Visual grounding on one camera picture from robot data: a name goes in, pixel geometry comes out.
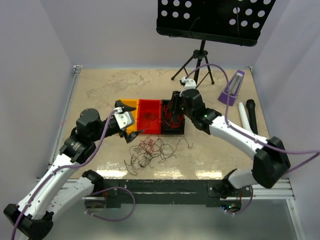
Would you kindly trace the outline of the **black plastic bin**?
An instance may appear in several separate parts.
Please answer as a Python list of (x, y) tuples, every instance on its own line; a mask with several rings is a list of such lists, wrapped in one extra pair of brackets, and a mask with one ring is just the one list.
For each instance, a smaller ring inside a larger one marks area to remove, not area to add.
[(174, 121), (168, 107), (169, 100), (161, 100), (161, 134), (162, 135), (183, 135), (185, 133), (185, 117), (178, 116)]

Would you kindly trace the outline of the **orange plastic bin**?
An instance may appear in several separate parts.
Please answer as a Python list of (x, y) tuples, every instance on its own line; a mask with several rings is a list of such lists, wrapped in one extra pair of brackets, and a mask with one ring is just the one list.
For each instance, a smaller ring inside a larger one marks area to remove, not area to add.
[(121, 101), (124, 105), (135, 108), (132, 111), (132, 116), (134, 118), (134, 124), (129, 126), (126, 131), (128, 134), (131, 132), (135, 132), (137, 130), (137, 117), (138, 117), (138, 107), (139, 107), (139, 100), (138, 99), (125, 99), (125, 98), (118, 98), (117, 101)]

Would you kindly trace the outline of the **red plastic bin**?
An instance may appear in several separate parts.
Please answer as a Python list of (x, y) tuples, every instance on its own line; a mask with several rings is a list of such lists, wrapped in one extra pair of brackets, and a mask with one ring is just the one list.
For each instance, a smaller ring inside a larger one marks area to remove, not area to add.
[(161, 133), (162, 102), (159, 99), (140, 99), (137, 110), (137, 130), (145, 135)]

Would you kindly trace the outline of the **small brown cable clump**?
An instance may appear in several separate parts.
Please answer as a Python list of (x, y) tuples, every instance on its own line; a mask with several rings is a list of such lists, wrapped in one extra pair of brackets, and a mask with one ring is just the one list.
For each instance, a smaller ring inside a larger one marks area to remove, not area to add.
[(158, 123), (159, 115), (153, 112), (146, 112), (141, 119), (141, 128), (151, 130)]

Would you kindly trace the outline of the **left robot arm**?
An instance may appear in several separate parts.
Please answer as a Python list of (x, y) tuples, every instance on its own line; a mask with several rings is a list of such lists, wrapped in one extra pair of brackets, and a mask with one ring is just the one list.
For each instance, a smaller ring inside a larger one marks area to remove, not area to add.
[(8, 204), (3, 210), (13, 225), (11, 239), (15, 239), (17, 232), (28, 240), (44, 239), (68, 208), (83, 197), (99, 196), (103, 192), (104, 178), (93, 170), (85, 171), (68, 189), (62, 188), (78, 169), (93, 160), (104, 138), (118, 134), (131, 143), (140, 134), (140, 131), (127, 132), (135, 124), (136, 109), (117, 100), (105, 120), (101, 120), (94, 108), (80, 113), (76, 126), (44, 176), (22, 200)]

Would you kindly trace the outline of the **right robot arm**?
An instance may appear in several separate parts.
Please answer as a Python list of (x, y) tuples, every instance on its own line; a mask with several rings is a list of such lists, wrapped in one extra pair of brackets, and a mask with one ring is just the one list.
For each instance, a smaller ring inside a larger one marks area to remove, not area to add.
[(184, 115), (196, 129), (226, 141), (253, 161), (251, 170), (234, 169), (223, 178), (218, 187), (223, 195), (233, 197), (241, 188), (256, 184), (270, 189), (291, 167), (278, 137), (268, 139), (231, 123), (220, 112), (206, 107), (197, 89), (173, 91), (168, 106), (174, 117)]

